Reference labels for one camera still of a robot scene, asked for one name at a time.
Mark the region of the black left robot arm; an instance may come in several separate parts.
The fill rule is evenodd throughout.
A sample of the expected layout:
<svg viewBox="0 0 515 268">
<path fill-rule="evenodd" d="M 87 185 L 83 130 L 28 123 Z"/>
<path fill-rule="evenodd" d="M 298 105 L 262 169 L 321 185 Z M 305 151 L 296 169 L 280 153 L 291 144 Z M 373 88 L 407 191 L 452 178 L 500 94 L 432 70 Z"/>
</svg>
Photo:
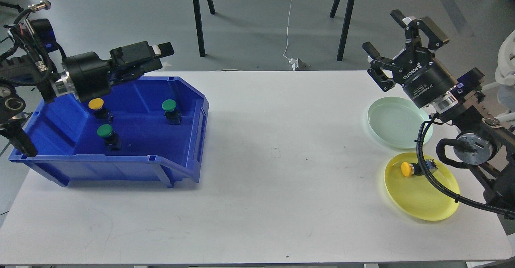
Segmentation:
<svg viewBox="0 0 515 268">
<path fill-rule="evenodd" d="M 174 54 L 170 42 L 150 46 L 143 41 L 112 49 L 108 60 L 96 52 L 66 56 L 48 19 L 25 18 L 50 6 L 47 0 L 30 5 L 5 25 L 13 46 L 1 54 L 1 134 L 28 157 L 37 156 L 37 149 L 21 126 L 26 102 L 17 87 L 36 87 L 46 103 L 67 94 L 87 102 L 162 68 L 161 58 Z"/>
</svg>

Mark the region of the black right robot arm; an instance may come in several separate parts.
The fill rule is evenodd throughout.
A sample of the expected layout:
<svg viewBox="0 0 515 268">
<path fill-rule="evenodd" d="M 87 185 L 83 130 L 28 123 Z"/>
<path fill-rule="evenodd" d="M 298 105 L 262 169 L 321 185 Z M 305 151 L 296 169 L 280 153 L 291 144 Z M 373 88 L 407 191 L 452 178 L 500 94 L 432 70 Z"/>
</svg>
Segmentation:
<svg viewBox="0 0 515 268">
<path fill-rule="evenodd" d="M 449 38 L 429 17 L 405 16 L 400 10 L 390 15 L 404 29 L 405 48 L 399 55 L 385 58 L 370 42 L 362 47 L 370 57 L 368 74 L 383 90 L 401 85 L 418 107 L 431 105 L 435 113 L 419 128 L 416 142 L 416 170 L 455 202 L 514 219 L 514 128 L 504 128 L 484 108 L 481 83 L 484 74 L 473 68 L 455 78 L 436 59 L 434 51 Z M 430 172 L 423 155 L 423 140 L 432 124 L 450 122 L 458 128 L 456 138 L 443 138 L 436 146 L 439 161 L 459 169 L 469 169 L 484 187 L 485 203 L 463 197 L 444 187 Z"/>
</svg>

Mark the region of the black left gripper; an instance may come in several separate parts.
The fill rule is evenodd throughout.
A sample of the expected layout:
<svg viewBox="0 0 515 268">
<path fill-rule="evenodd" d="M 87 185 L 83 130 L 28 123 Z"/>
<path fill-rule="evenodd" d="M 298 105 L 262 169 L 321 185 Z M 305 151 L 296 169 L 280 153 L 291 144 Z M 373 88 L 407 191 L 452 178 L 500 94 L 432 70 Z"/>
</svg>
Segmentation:
<svg viewBox="0 0 515 268">
<path fill-rule="evenodd" d="M 96 99 L 109 94 L 111 85 L 137 80 L 147 72 L 161 69 L 161 58 L 172 56 L 175 51 L 170 42 L 153 46 L 138 42 L 111 49 L 109 53 L 110 60 L 100 59 L 96 52 L 64 58 L 60 92 L 72 94 L 80 102 Z"/>
</svg>

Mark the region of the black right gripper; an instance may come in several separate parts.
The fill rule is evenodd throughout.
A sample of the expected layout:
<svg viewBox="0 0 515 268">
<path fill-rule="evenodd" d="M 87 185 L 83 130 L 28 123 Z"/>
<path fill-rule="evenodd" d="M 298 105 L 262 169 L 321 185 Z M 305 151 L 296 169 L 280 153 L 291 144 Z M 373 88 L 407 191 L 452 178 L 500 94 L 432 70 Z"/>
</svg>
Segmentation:
<svg viewBox="0 0 515 268">
<path fill-rule="evenodd" d="M 397 84 L 418 108 L 422 108 L 458 84 L 434 55 L 436 50 L 449 43 L 449 37 L 428 16 L 417 19 L 405 16 L 398 9 L 390 11 L 390 16 L 404 29 L 405 48 L 389 59 L 381 56 L 371 42 L 363 43 L 362 48 L 370 58 L 367 72 L 383 92 L 396 84 L 384 70 L 397 74 Z"/>
</svg>

